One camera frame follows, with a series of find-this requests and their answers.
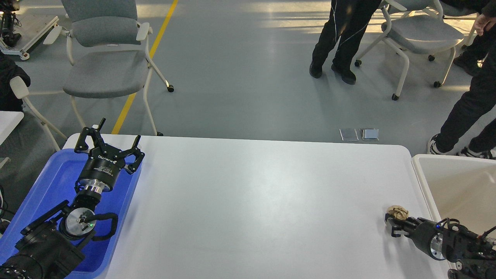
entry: gray chair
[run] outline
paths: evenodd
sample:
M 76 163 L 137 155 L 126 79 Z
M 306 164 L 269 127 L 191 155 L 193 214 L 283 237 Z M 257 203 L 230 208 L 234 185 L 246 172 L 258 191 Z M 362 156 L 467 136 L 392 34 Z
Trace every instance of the gray chair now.
M 72 21 L 72 29 L 66 31 L 67 56 L 73 66 L 63 86 L 71 96 L 74 112 L 82 127 L 85 123 L 77 110 L 75 98 L 114 98 L 131 95 L 143 88 L 143 101 L 150 118 L 153 133 L 157 132 L 148 105 L 148 86 L 155 71 L 169 92 L 174 91 L 162 73 L 153 63 L 149 54 L 148 34 L 152 33 L 149 23 L 137 21 L 134 0 L 62 0 Z M 61 33 L 61 27 L 47 36 L 44 44 L 53 43 Z M 72 38 L 83 47 L 100 45 L 141 45 L 136 50 L 92 52 L 75 60 L 72 57 Z
M 446 3 L 444 3 L 443 1 L 440 1 L 440 3 L 442 6 L 442 10 L 444 11 L 444 15 L 447 15 L 447 16 L 459 17 L 459 16 L 466 16 L 466 15 L 477 13 L 476 10 L 472 10 L 472 9 L 468 9 L 468 8 L 453 7 L 453 6 L 450 6 Z M 474 27 L 474 25 L 472 25 L 472 29 L 470 30 L 468 36 L 463 41 L 463 45 L 462 45 L 461 49 L 465 49 L 467 46 L 469 46 L 474 37 L 475 37 L 475 27 Z
M 400 7 L 402 6 L 402 10 L 396 8 L 398 4 L 400 4 Z M 434 6 L 438 11 L 435 17 L 422 14 L 391 20 L 389 16 L 403 11 L 421 11 L 428 6 Z M 386 19 L 386 22 L 381 26 L 383 33 L 357 56 L 355 66 L 359 67 L 362 64 L 360 59 L 380 41 L 393 48 L 404 60 L 396 92 L 391 97 L 396 101 L 400 97 L 410 64 L 410 60 L 404 51 L 408 50 L 415 54 L 435 54 L 451 50 L 442 79 L 434 82 L 434 87 L 441 87 L 455 57 L 455 46 L 463 40 L 464 36 L 461 32 L 442 21 L 443 11 L 439 0 L 384 0 L 379 8 Z

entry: white plastic bin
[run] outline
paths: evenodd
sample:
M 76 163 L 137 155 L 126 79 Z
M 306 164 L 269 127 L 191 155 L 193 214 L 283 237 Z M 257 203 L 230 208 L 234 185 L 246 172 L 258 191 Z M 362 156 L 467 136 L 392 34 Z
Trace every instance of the white plastic bin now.
M 496 225 L 496 160 L 419 154 L 412 162 L 436 221 L 455 218 L 477 234 Z

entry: blue plastic tray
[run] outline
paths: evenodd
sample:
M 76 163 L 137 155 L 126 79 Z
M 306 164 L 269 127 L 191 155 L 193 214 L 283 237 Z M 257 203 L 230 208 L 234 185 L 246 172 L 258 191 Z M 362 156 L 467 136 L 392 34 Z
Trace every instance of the blue plastic tray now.
M 72 149 L 63 149 L 50 157 L 12 223 L 8 226 L 3 237 L 0 238 L 0 264 L 18 252 L 14 246 L 22 238 L 20 232 L 25 226 L 63 200 L 72 203 L 75 197 L 74 183 L 87 159 L 88 155 L 74 153 Z M 141 167 L 132 175 L 122 170 L 114 190 L 102 193 L 102 200 L 96 207 L 96 213 L 114 212 L 119 215 L 116 234 L 105 241 L 90 241 L 82 250 L 86 258 L 66 278 L 93 279 L 107 268 L 114 253 L 140 172 Z M 96 235 L 107 234 L 110 231 L 110 224 L 110 220 L 98 221 L 95 227 Z

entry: chair armrest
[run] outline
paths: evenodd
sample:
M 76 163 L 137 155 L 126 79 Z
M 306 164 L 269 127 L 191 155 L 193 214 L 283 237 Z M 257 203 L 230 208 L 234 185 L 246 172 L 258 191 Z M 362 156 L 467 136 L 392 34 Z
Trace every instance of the chair armrest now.
M 389 5 L 395 7 L 396 9 L 400 10 L 400 11 L 406 11 L 407 8 L 405 8 L 402 4 L 396 2 L 395 0 L 384 0 L 385 2 L 387 2 Z
M 150 29 L 150 23 L 140 23 L 138 34 L 136 35 L 136 41 L 143 41 L 144 39 L 146 39 L 146 36 L 148 36 Z
M 55 42 L 55 40 L 59 37 L 59 35 L 62 32 L 62 26 L 57 25 L 55 26 L 50 33 L 48 33 L 47 37 L 43 41 L 44 45 L 51 45 Z
M 22 99 L 29 95 L 28 87 L 20 76 L 13 77 L 9 83 L 17 99 Z

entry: person's hand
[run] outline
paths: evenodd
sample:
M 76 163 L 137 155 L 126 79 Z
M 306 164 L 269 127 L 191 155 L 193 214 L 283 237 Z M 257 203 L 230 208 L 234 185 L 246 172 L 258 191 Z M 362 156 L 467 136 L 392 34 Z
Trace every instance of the person's hand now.
M 482 36 L 484 30 L 488 31 L 496 23 L 496 17 L 487 17 L 483 14 L 479 15 L 475 20 L 474 27 L 477 35 Z

